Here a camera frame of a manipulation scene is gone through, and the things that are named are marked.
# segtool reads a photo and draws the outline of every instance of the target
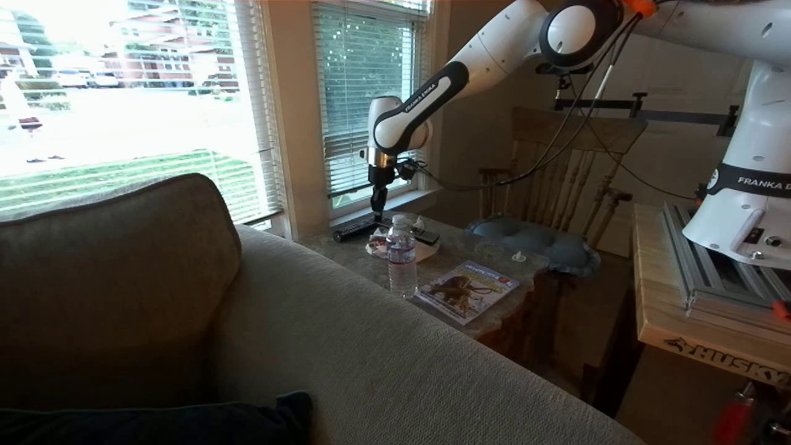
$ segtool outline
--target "dark pillow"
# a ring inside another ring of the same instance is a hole
[[[0,410],[2,445],[302,445],[311,399],[292,394],[275,408],[213,403],[112,410]]]

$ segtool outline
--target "chair back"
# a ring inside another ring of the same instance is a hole
[[[642,118],[512,109],[508,167],[479,170],[481,219],[515,215],[596,248],[617,203],[629,201],[610,182],[642,132]]]

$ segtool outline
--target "wooden chair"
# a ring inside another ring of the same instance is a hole
[[[553,232],[571,232],[589,249],[596,249],[616,207],[629,201],[612,190],[617,164],[644,132],[639,118],[563,117],[557,112],[512,112],[512,159],[498,168],[479,168],[481,220],[502,215],[534,222]],[[538,373],[550,373],[553,332],[558,301],[569,272],[547,272],[537,280],[534,309],[529,314],[529,338],[524,364]]]

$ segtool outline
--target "wooden side table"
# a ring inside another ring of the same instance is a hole
[[[515,262],[496,245],[475,240],[465,235],[465,230],[429,220],[429,219],[419,219],[419,228],[440,235],[440,249],[432,258],[418,262],[418,285],[428,285],[438,280],[440,274],[449,272],[465,259],[475,259],[484,267],[508,274],[522,285],[515,293],[508,293],[505,300],[498,300],[491,309],[486,309],[481,317],[477,317],[465,326],[454,325],[449,317],[444,317],[443,313],[438,313],[435,308],[424,305],[418,298],[413,298],[409,301],[429,313],[432,317],[443,320],[444,325],[477,338],[479,343],[486,343],[502,357],[508,357],[512,362],[524,364],[529,314],[538,301],[534,293],[537,290],[534,280],[544,271],[544,262],[538,258],[527,258],[522,262]],[[388,264],[379,258],[365,256],[365,240],[367,237],[335,243],[330,235],[322,235],[302,243],[322,252],[324,258],[363,274],[365,280],[380,287],[388,287]]]

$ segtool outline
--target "floor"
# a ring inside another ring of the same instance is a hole
[[[629,285],[629,259],[605,258],[604,272],[561,301],[550,382],[579,394],[583,367],[599,367],[617,301]],[[644,348],[617,420],[658,445],[711,444],[711,427],[743,378]]]

